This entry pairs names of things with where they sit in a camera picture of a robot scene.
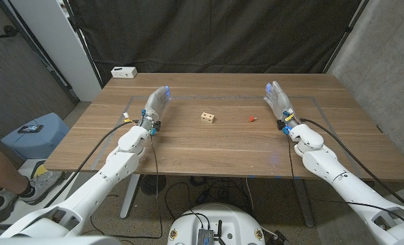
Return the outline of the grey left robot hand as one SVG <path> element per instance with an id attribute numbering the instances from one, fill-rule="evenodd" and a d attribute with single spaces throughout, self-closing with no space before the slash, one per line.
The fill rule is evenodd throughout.
<path id="1" fill-rule="evenodd" d="M 148 98 L 144 107 L 145 113 L 139 126 L 150 131 L 154 123 L 160 120 L 166 106 L 171 101 L 169 86 L 161 86 Z"/>

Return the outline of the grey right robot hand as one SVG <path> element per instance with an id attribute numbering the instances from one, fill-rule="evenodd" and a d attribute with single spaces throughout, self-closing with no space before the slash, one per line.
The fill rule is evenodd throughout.
<path id="1" fill-rule="evenodd" d="M 295 127 L 299 124 L 293 117 L 287 120 L 287 118 L 295 114 L 295 111 L 288 96 L 276 81 L 266 85 L 264 100 L 270 106 L 277 120 L 282 121 L 289 127 Z"/>

